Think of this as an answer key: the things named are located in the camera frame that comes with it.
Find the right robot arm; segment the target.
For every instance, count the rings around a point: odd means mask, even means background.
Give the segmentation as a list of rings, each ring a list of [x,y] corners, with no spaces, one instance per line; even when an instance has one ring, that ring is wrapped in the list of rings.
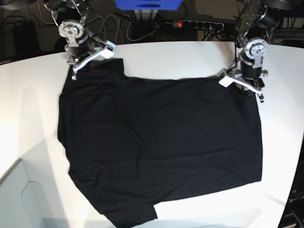
[[[86,26],[88,0],[44,0],[43,4],[51,12],[58,27],[60,37],[66,40],[65,51],[69,54],[67,63],[72,66],[71,78],[89,62],[99,56],[106,58],[107,46]]]

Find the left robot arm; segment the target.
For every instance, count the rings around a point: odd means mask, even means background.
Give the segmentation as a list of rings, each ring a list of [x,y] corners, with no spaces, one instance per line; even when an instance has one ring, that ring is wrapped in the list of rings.
[[[256,94],[264,102],[262,77],[268,72],[262,69],[263,60],[280,14],[261,0],[244,0],[243,4],[233,30],[235,58],[229,68],[217,74],[218,83],[225,88],[235,84],[246,95]]]

